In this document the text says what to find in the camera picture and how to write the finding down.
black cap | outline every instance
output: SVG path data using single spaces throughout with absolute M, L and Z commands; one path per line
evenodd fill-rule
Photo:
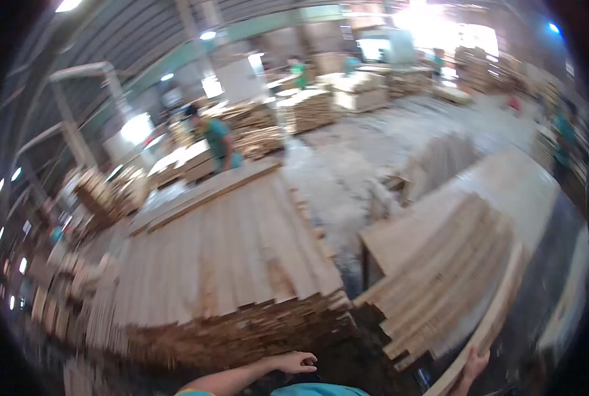
M 184 110 L 184 115 L 186 115 L 186 116 L 198 115 L 198 108 L 195 105 L 189 105 L 186 108 L 186 110 Z

worker's shoulder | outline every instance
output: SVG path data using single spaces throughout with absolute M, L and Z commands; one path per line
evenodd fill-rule
M 215 396 L 211 392 L 204 392 L 201 390 L 195 390 L 191 388 L 185 388 L 179 390 L 174 396 Z

window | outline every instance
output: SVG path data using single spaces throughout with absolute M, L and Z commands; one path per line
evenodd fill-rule
M 20 262 L 20 272 L 23 274 L 26 272 L 26 257 L 21 258 Z

person's arm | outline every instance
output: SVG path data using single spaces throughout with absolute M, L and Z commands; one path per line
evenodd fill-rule
M 471 389 L 471 385 L 475 378 L 477 378 L 488 365 L 489 359 L 490 351 L 486 352 L 483 356 L 479 356 L 477 354 L 477 347 L 474 345 L 471 346 L 471 350 L 468 352 L 468 360 L 466 360 L 466 365 L 464 365 L 464 370 L 462 370 L 462 375 L 449 392 L 449 396 L 466 396 Z
M 317 370 L 317 358 L 309 352 L 291 352 L 265 357 L 240 368 L 222 371 L 198 378 L 180 389 L 209 392 L 215 396 L 232 396 L 271 371 L 281 370 L 288 374 L 313 373 Z

worker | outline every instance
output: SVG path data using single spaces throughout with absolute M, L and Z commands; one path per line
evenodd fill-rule
M 305 76 L 305 63 L 297 55 L 292 55 L 288 60 L 290 74 L 296 77 L 294 84 L 297 88 L 305 89 L 307 84 Z
M 242 165 L 242 155 L 236 153 L 233 148 L 231 130 L 222 121 L 203 119 L 198 115 L 198 108 L 195 105 L 189 105 L 184 113 L 189 117 L 189 122 L 195 128 L 195 131 L 204 135 L 209 144 L 217 173 L 238 168 Z
M 343 60 L 343 72 L 345 75 L 350 75 L 356 71 L 356 67 L 359 67 L 361 62 L 358 58 L 350 53 L 346 53 L 345 59 Z
M 569 173 L 569 153 L 576 153 L 574 124 L 577 109 L 573 102 L 568 101 L 567 108 L 557 116 L 552 131 L 556 135 L 558 147 L 554 151 L 554 168 L 552 176 L 562 186 Z
M 483 356 L 471 347 L 460 379 L 449 396 L 466 396 L 471 384 L 488 365 L 490 352 Z M 274 370 L 287 374 L 314 373 L 317 358 L 309 352 L 291 352 L 266 357 L 240 368 L 198 378 L 183 386 L 175 396 L 233 396 L 248 385 Z M 272 396 L 369 396 L 366 392 L 349 386 L 328 383 L 298 383 L 272 391 Z

